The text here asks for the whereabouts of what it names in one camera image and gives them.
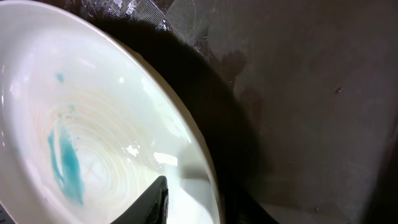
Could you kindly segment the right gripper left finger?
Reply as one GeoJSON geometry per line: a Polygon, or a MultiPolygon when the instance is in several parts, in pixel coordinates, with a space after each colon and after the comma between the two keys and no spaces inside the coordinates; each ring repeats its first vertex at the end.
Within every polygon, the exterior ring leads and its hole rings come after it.
{"type": "Polygon", "coordinates": [[[161,175],[111,224],[166,224],[168,206],[167,178],[161,175]]]}

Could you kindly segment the white plate long blue stain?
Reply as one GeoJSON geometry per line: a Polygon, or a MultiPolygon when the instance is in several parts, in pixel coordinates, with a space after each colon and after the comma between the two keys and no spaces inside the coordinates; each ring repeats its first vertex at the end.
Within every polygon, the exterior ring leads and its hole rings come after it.
{"type": "Polygon", "coordinates": [[[1,2],[1,205],[15,223],[112,223],[159,177],[167,223],[224,223],[189,110],[139,54],[79,17],[1,2]]]}

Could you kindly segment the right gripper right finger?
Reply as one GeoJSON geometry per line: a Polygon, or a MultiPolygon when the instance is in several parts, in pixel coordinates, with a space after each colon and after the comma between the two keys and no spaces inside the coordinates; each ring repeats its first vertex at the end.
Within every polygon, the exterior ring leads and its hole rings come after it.
{"type": "Polygon", "coordinates": [[[224,192],[226,224],[279,224],[247,192],[227,187],[224,192]]]}

